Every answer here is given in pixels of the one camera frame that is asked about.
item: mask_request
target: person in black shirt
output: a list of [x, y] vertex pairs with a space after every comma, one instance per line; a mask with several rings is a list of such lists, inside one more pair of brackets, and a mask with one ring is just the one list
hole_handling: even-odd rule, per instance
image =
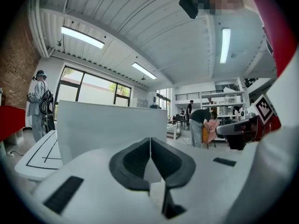
[[190, 131], [191, 131], [191, 139], [192, 146], [194, 147], [202, 147], [201, 144], [201, 136], [202, 136], [202, 126], [204, 125], [209, 131], [209, 127], [207, 125], [208, 121], [211, 118], [211, 113], [209, 110], [196, 110], [190, 116]]
[[192, 111], [192, 105], [193, 105], [193, 100], [190, 100], [190, 104], [188, 104], [187, 109], [186, 109], [186, 118], [187, 118], [187, 128], [189, 128], [189, 119]]

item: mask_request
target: fluorescent light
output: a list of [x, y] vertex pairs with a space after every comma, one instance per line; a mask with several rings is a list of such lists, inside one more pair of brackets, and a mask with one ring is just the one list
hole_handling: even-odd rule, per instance
[[228, 57], [230, 33], [231, 30], [229, 28], [222, 29], [222, 49], [221, 49], [220, 63], [225, 63]]
[[157, 79], [157, 77], [155, 77], [153, 74], [149, 73], [146, 69], [144, 69], [144, 68], [143, 68], [142, 66], [140, 66], [139, 64], [134, 63], [132, 66], [135, 67], [137, 70], [140, 70], [142, 73], [146, 74], [147, 76], [149, 76], [149, 77], [152, 78], [153, 80], [154, 80], [154, 79]]
[[61, 27], [61, 33], [66, 34], [66, 35], [70, 35], [72, 37], [75, 37], [79, 40], [87, 42], [87, 43], [89, 43], [93, 46], [96, 46], [96, 47], [100, 48], [100, 49], [102, 49], [103, 46], [104, 46], [103, 42], [98, 41], [98, 40], [94, 39], [93, 37], [91, 37], [89, 35], [86, 35], [82, 32], [78, 32], [78, 31], [76, 31], [74, 29], [71, 29], [71, 28]]

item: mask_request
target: black rubber pad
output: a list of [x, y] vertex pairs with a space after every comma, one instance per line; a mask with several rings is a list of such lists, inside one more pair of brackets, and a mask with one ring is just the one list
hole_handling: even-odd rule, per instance
[[53, 212], [60, 214], [66, 207], [67, 203], [74, 196], [83, 179], [79, 177], [69, 177], [44, 203], [46, 207]]
[[232, 161], [229, 159], [222, 159], [222, 158], [214, 158], [213, 159], [214, 162], [218, 162], [218, 163], [222, 163], [224, 165], [228, 165], [233, 167], [237, 162], [236, 161]]

